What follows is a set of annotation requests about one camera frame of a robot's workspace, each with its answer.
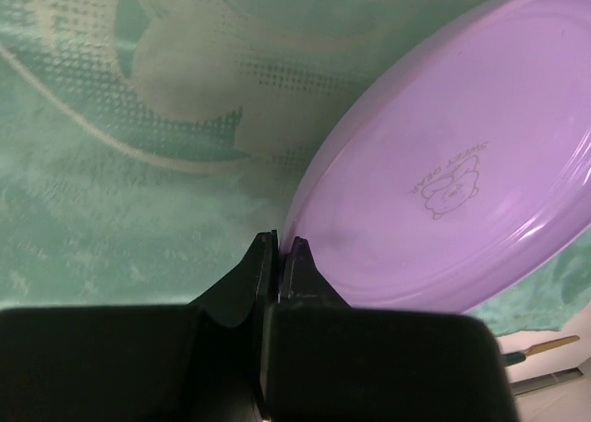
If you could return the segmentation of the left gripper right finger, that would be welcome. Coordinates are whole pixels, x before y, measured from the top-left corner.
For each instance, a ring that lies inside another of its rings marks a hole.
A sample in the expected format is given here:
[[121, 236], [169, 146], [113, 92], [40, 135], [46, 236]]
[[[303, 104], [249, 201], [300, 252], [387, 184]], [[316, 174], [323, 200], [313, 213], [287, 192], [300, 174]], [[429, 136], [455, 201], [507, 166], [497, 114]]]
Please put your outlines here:
[[278, 301], [319, 307], [349, 307], [318, 270], [306, 239], [296, 237], [287, 254]]

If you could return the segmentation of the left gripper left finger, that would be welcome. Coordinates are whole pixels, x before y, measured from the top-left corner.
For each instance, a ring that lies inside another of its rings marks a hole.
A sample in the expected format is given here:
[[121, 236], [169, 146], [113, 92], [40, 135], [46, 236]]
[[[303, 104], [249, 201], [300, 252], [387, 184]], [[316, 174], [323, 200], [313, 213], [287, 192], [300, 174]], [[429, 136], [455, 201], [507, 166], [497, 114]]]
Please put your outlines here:
[[189, 305], [225, 328], [241, 325], [256, 304], [276, 290], [278, 235], [257, 233], [243, 258]]

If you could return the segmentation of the teal satin placemat cloth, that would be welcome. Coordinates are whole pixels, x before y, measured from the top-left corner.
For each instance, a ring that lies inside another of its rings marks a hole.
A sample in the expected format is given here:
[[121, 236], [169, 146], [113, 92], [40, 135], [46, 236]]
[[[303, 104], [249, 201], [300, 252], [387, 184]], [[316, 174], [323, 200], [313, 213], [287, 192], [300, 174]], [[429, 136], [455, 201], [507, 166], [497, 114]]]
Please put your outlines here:
[[1, 0], [2, 305], [201, 295], [382, 73], [497, 1]]

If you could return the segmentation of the purple plate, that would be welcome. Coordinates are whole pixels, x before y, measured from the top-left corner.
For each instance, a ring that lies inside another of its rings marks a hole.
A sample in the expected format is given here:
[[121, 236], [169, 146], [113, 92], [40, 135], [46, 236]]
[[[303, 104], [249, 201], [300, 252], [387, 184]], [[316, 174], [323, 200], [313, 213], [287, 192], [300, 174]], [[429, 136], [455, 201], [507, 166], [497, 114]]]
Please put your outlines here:
[[425, 39], [310, 163], [307, 240], [350, 305], [463, 313], [590, 224], [590, 0], [490, 0]]

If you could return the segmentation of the aluminium frame rail front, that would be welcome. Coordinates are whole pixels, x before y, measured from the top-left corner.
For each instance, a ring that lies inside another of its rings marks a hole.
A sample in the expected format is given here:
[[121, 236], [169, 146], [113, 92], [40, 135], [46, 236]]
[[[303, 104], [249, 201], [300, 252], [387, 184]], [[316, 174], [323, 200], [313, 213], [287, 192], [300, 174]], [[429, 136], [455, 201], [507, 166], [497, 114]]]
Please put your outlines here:
[[516, 381], [511, 384], [511, 389], [514, 395], [521, 395], [553, 387], [571, 380], [578, 380], [583, 376], [584, 373], [580, 368], [570, 368], [527, 380]]

